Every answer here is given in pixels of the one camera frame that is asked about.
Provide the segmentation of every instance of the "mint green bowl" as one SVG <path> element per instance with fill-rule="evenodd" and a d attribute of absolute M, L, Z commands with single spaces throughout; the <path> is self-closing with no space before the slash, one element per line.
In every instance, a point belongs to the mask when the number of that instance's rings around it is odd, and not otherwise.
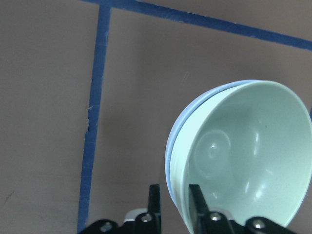
<path fill-rule="evenodd" d="M 272 81 L 240 85 L 211 97 L 182 126 L 173 146 L 170 182 L 193 233 L 189 184 L 209 207 L 244 225 L 263 216 L 287 226 L 312 172 L 312 124 L 300 98 Z"/>

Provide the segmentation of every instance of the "silver screw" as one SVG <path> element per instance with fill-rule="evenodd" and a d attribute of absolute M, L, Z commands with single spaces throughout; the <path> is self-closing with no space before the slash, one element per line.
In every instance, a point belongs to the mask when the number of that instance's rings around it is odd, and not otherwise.
<path fill-rule="evenodd" d="M 101 232 L 108 232 L 113 228 L 113 225 L 110 222 L 106 222 L 101 228 Z"/>
<path fill-rule="evenodd" d="M 149 213 L 146 213 L 144 216 L 142 216 L 141 220 L 144 222 L 144 223 L 147 223 L 147 222 L 150 222 L 151 220 L 153 219 L 153 217 L 149 214 Z"/>
<path fill-rule="evenodd" d="M 262 220 L 260 219 L 255 219 L 253 221 L 253 226 L 257 229 L 262 229 L 262 228 L 265 228 L 265 224 Z"/>
<path fill-rule="evenodd" d="M 210 218 L 213 221 L 219 221 L 221 219 L 221 215 L 218 212 L 213 212 L 210 214 Z"/>

